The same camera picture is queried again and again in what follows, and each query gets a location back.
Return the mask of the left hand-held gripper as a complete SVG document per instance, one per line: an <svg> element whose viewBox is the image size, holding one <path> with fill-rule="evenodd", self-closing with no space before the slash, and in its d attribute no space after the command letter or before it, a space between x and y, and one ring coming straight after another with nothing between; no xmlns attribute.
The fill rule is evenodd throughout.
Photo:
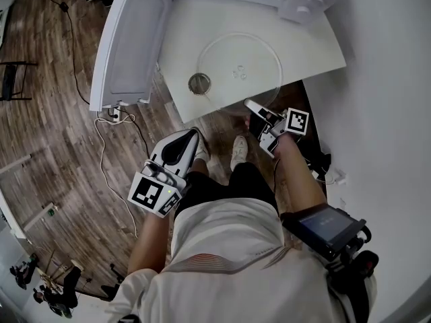
<svg viewBox="0 0 431 323"><path fill-rule="evenodd" d="M187 186L185 175L195 158L199 133L195 129L175 132L158 141L144 169L136 172L128 201L165 218L175 208Z"/></svg>

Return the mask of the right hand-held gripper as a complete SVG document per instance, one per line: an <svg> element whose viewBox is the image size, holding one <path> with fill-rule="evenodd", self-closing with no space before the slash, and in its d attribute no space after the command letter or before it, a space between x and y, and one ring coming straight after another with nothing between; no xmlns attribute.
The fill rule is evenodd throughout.
<svg viewBox="0 0 431 323"><path fill-rule="evenodd" d="M308 112L288 108L282 114L278 114L251 99L246 99L244 105L251 111L249 131L259 142L260 148L270 157L274 157L281 135L286 133L299 137L306 135Z"/></svg>

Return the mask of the round glass turntable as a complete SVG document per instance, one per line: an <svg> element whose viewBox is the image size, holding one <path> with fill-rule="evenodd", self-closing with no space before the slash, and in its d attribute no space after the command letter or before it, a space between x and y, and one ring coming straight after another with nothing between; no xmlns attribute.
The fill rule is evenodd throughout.
<svg viewBox="0 0 431 323"><path fill-rule="evenodd" d="M253 34L234 32L210 42L199 54L196 73L211 79L205 98L214 110L245 116L246 99L267 107L283 84L281 61L274 49Z"/></svg>

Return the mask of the person's right forearm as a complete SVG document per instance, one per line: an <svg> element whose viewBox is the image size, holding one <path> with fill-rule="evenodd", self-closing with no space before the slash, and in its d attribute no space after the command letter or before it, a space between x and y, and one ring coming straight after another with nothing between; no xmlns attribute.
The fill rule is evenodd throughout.
<svg viewBox="0 0 431 323"><path fill-rule="evenodd" d="M327 203L327 198L311 174L297 144L284 134L278 138L274 151L286 180L290 204L294 212Z"/></svg>

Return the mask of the person's left forearm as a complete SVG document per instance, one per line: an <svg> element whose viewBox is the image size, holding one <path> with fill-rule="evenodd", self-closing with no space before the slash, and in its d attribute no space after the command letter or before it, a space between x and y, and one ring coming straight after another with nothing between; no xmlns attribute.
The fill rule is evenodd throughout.
<svg viewBox="0 0 431 323"><path fill-rule="evenodd" d="M163 270L172 217L173 213L165 217L158 217L153 213L145 215L139 237L129 259L128 275L142 269L150 269L156 273Z"/></svg>

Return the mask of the person's left white shoe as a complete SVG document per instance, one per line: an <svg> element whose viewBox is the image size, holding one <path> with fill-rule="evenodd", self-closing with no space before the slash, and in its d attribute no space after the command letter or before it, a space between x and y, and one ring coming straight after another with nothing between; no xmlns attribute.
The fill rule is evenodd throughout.
<svg viewBox="0 0 431 323"><path fill-rule="evenodd" d="M205 163L209 162L211 159L211 154L207 148L206 140L203 137L199 138L197 150L195 153L195 159L201 159Z"/></svg>

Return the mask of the person's white shoe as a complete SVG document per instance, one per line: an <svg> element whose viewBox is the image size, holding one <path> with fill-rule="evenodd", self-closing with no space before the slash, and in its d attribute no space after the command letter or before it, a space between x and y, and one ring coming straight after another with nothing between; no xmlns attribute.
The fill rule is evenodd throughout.
<svg viewBox="0 0 431 323"><path fill-rule="evenodd" d="M211 159L211 154L207 148L206 140L203 137L199 138L197 150L195 153L195 159L201 159L205 163L209 162Z"/></svg>
<svg viewBox="0 0 431 323"><path fill-rule="evenodd" d="M239 164L246 163L248 155L248 143L245 137L238 135L233 144L232 157L230 161L230 169L233 172Z"/></svg>

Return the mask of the person's right white shoe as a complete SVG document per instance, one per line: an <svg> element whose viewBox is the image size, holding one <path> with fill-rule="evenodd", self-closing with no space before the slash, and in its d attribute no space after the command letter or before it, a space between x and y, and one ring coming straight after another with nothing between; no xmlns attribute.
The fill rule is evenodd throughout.
<svg viewBox="0 0 431 323"><path fill-rule="evenodd" d="M233 144L232 157L230 161L230 169L233 172L239 164L246 163L248 155L248 143L245 137L238 135Z"/></svg>

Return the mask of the white power strip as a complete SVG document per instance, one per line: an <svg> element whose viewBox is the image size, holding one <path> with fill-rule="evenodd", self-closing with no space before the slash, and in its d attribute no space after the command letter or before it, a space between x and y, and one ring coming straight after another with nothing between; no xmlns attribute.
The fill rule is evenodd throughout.
<svg viewBox="0 0 431 323"><path fill-rule="evenodd" d="M111 106L110 108L107 108L107 110L109 117L111 117L113 123L115 124L125 122L129 117L129 114L122 106Z"/></svg>

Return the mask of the person's black shorts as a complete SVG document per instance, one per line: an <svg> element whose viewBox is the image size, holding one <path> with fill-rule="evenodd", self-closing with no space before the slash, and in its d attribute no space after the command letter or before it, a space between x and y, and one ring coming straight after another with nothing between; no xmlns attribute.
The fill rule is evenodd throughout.
<svg viewBox="0 0 431 323"><path fill-rule="evenodd" d="M174 218L185 209L221 199L257 199L270 204L279 213L275 194L258 168L250 162L234 168L227 186L196 171L187 174L187 182L188 190L180 200Z"/></svg>

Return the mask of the white microwave oven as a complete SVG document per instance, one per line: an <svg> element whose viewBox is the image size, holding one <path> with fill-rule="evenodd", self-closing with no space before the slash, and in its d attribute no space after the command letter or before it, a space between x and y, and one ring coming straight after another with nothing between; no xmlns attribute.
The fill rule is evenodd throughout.
<svg viewBox="0 0 431 323"><path fill-rule="evenodd" d="M345 66L325 12L339 0L114 0L94 66L90 110L147 103L161 70L183 121L215 111L188 89L197 58L224 34L253 34L279 57L283 84Z"/></svg>

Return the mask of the person in white shirt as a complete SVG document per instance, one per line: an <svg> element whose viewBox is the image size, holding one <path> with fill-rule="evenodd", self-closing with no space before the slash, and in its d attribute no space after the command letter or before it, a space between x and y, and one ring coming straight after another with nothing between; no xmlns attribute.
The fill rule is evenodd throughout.
<svg viewBox="0 0 431 323"><path fill-rule="evenodd" d="M275 209L257 199L190 207L174 222L172 260L128 275L108 323L355 323L325 262L284 244Z"/></svg>

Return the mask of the black chest-mounted screen device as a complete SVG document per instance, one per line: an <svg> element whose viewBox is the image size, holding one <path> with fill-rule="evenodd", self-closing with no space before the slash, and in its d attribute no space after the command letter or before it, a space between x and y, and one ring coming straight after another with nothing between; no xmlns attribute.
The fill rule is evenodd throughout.
<svg viewBox="0 0 431 323"><path fill-rule="evenodd" d="M286 230L329 262L338 256L350 259L372 238L366 220L356 220L326 203L284 213L281 220Z"/></svg>

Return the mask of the black folding chair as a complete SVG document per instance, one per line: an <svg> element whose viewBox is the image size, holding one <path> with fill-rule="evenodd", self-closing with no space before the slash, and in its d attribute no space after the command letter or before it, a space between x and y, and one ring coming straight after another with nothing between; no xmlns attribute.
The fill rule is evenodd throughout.
<svg viewBox="0 0 431 323"><path fill-rule="evenodd" d="M10 102L12 100L30 101L32 98L25 98L23 95L26 73L29 66L37 67L38 63L31 63L27 61L7 61L0 62L0 66L5 67L0 91L0 102ZM19 92L14 92L15 79L19 66L24 66L22 86Z"/></svg>

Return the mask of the white wall adapter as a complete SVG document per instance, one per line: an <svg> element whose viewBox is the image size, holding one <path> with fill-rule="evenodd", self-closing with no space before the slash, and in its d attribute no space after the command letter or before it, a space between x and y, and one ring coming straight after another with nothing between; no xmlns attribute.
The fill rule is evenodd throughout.
<svg viewBox="0 0 431 323"><path fill-rule="evenodd" d="M330 168L325 174L325 182L327 185L346 185L347 174L338 168Z"/></svg>

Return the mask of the black chest device mount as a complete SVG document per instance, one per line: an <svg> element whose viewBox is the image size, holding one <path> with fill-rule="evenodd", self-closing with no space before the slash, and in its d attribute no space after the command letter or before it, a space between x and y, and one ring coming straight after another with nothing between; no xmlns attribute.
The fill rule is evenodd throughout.
<svg viewBox="0 0 431 323"><path fill-rule="evenodd" d="M374 252L360 249L371 240L370 230L364 226L346 246L341 249L339 262L328 265L330 285L341 294L366 293L366 279L369 279L379 262Z"/></svg>

